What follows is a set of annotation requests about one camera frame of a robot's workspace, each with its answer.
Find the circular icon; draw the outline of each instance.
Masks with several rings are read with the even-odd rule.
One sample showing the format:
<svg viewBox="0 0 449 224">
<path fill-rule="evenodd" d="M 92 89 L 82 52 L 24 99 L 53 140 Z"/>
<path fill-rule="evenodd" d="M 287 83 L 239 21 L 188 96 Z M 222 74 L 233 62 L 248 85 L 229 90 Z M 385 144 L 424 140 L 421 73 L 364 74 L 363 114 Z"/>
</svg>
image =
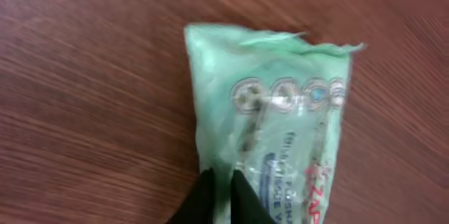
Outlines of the circular icon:
<svg viewBox="0 0 449 224">
<path fill-rule="evenodd" d="M 346 86 L 341 78 L 335 78 L 330 81 L 330 104 L 339 109 L 343 107 L 346 101 Z"/>
<path fill-rule="evenodd" d="M 310 111 L 319 112 L 328 105 L 328 85 L 324 79 L 310 79 L 304 85 L 302 93 Z"/>
<path fill-rule="evenodd" d="M 259 109 L 265 90 L 255 77 L 240 80 L 232 89 L 232 102 L 242 113 L 251 113 Z"/>
<path fill-rule="evenodd" d="M 271 104 L 280 112 L 290 112 L 298 104 L 300 90 L 293 78 L 279 79 L 272 87 Z"/>
</svg>

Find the plastic packet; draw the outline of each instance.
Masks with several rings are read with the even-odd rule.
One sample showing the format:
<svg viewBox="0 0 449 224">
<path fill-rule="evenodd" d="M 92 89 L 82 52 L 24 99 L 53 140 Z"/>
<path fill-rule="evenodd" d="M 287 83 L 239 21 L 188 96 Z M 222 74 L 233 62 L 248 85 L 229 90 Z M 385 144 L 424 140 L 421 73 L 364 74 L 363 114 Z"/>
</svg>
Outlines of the plastic packet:
<svg viewBox="0 0 449 224">
<path fill-rule="evenodd" d="M 323 222 L 351 52 L 299 34 L 186 27 L 200 169 L 217 174 L 215 223 L 230 223 L 229 181 L 244 172 L 275 223 Z"/>
</svg>

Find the wood grain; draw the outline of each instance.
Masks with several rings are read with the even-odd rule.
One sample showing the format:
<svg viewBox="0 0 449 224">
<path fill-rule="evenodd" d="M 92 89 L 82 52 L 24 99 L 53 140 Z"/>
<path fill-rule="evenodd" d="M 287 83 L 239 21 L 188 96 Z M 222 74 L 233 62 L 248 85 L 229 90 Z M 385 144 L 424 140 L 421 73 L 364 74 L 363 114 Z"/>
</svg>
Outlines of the wood grain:
<svg viewBox="0 0 449 224">
<path fill-rule="evenodd" d="M 447 223 L 449 0 L 0 0 L 0 223 L 164 223 L 197 176 L 183 27 L 369 44 L 325 223 Z"/>
</svg>

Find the green packet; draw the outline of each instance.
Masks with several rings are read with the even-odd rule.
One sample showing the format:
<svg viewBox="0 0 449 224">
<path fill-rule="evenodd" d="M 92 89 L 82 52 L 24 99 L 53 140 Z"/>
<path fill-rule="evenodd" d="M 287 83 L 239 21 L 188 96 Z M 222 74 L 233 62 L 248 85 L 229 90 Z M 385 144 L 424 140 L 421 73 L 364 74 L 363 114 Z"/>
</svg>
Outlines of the green packet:
<svg viewBox="0 0 449 224">
<path fill-rule="evenodd" d="M 193 24 L 185 30 L 200 169 L 217 174 L 214 223 L 230 223 L 240 169 L 275 223 L 323 222 L 351 53 L 300 34 Z"/>
</svg>

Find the brown wooden surface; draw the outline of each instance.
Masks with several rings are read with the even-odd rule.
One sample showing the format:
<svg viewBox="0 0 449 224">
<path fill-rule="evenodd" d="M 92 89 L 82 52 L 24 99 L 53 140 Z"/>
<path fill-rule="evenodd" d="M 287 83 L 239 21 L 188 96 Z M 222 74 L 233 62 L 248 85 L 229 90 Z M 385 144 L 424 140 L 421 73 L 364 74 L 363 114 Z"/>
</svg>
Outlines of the brown wooden surface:
<svg viewBox="0 0 449 224">
<path fill-rule="evenodd" d="M 354 63 L 326 223 L 447 223 L 448 7 L 0 0 L 0 223 L 173 214 L 198 173 L 182 30 L 198 21 L 368 43 Z"/>
</svg>

